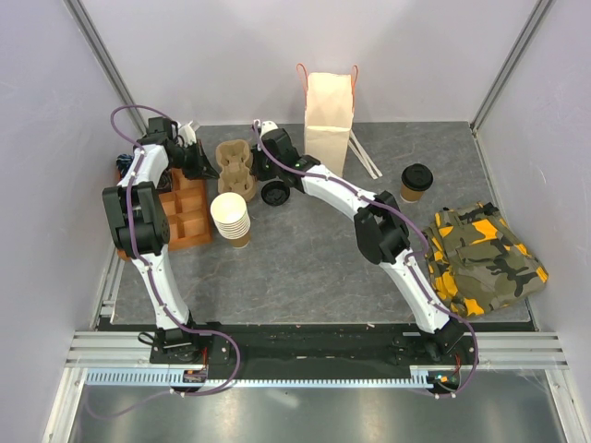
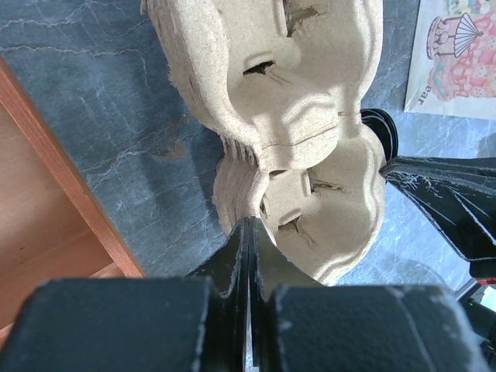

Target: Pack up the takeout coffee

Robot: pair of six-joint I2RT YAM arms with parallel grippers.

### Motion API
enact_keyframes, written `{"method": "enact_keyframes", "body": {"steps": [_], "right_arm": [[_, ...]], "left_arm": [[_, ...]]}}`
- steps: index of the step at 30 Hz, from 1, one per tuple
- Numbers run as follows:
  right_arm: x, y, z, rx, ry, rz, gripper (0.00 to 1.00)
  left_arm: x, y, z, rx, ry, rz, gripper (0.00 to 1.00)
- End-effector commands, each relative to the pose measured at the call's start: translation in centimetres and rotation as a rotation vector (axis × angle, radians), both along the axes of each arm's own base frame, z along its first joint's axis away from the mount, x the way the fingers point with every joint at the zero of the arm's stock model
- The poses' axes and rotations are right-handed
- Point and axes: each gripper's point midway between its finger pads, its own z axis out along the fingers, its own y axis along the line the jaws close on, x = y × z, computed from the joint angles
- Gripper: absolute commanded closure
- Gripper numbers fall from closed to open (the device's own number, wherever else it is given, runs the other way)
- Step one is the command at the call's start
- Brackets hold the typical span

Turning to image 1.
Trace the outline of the white paper takeout bag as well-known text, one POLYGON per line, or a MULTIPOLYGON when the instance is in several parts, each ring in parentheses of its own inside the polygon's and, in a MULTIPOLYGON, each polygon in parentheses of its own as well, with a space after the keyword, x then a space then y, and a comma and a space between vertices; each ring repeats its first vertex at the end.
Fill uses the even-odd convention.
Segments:
POLYGON ((305 96, 305 153, 342 177, 355 113, 358 66, 353 65, 350 74, 308 73, 298 63, 296 72, 305 96))

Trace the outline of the black plastic cup lid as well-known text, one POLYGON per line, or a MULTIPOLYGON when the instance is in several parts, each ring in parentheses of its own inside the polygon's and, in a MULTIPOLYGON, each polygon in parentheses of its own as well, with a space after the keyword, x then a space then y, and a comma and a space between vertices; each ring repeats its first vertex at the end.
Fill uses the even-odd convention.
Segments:
POLYGON ((425 192, 432 186, 434 177, 426 165, 414 163, 404 168, 401 180, 406 188, 416 192, 425 192))

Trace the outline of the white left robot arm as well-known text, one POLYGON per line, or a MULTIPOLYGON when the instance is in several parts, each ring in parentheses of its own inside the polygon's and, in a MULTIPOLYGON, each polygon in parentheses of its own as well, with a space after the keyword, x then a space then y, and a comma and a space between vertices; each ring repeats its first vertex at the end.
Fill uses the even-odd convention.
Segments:
POLYGON ((188 180, 217 179, 200 140, 189 124, 157 113, 146 134, 126 138, 133 160, 116 186, 103 190, 103 206, 116 249, 139 271, 156 316, 151 346, 171 351, 183 363, 195 362, 202 340, 193 334, 192 317, 182 301, 168 256, 170 224, 157 192, 163 173, 176 168, 188 180))

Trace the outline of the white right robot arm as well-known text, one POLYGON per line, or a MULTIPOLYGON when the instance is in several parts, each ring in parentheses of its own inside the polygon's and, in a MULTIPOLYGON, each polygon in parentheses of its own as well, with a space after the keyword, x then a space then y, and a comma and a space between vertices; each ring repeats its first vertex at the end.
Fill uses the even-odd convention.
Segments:
POLYGON ((252 128, 257 149, 272 163, 274 176, 353 222, 361 255, 386 272, 411 308, 429 361, 440 364, 452 357, 463 329, 418 266, 409 240, 413 225, 400 212, 395 197, 354 186, 317 159, 299 154, 287 132, 272 121, 256 120, 252 128))

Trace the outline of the brown paper coffee cup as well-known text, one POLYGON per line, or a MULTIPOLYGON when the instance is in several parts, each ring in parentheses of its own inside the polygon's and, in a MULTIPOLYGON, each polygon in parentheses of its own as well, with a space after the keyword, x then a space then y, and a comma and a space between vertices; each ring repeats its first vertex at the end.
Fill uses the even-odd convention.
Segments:
POLYGON ((412 187, 408 187, 405 183, 401 184, 400 197, 406 203, 416 203, 424 195, 425 190, 416 190, 412 187))

